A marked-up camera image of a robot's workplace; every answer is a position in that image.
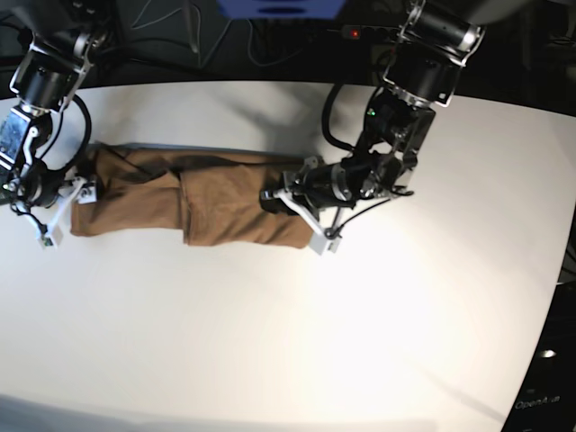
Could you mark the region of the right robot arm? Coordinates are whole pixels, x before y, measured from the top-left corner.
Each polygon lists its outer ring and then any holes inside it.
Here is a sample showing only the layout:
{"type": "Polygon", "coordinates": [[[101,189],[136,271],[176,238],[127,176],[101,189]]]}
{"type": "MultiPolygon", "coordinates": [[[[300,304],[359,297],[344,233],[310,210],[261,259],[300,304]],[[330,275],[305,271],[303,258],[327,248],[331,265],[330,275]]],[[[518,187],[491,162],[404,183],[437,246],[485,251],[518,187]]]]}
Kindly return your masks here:
{"type": "Polygon", "coordinates": [[[1,203],[33,226],[42,248],[55,248],[62,240],[59,221],[70,205],[96,199],[95,175],[77,167],[92,135],[91,116],[77,90],[113,33],[114,3],[3,1],[1,8],[31,35],[9,84],[17,103],[1,124],[1,203]],[[44,158],[71,104],[82,114],[84,134],[71,158],[50,168],[44,158]]]}

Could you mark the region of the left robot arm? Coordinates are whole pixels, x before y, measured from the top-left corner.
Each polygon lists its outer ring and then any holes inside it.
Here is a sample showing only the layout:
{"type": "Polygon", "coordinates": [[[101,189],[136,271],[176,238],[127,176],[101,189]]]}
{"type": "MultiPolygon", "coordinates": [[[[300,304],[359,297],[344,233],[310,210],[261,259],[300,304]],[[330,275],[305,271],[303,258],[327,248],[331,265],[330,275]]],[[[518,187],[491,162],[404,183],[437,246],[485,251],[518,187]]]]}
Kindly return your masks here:
{"type": "Polygon", "coordinates": [[[323,138],[344,150],[337,163],[308,157],[298,170],[284,171],[276,186],[260,193],[261,207],[302,219],[312,230],[317,253],[337,250],[346,209],[371,208],[409,197],[410,178],[436,113],[447,107],[469,58],[484,39],[483,25],[467,22],[428,1],[412,1],[385,64],[376,65],[379,84],[363,114],[355,144],[337,139],[330,116],[342,88],[330,90],[321,115],[323,138]]]}

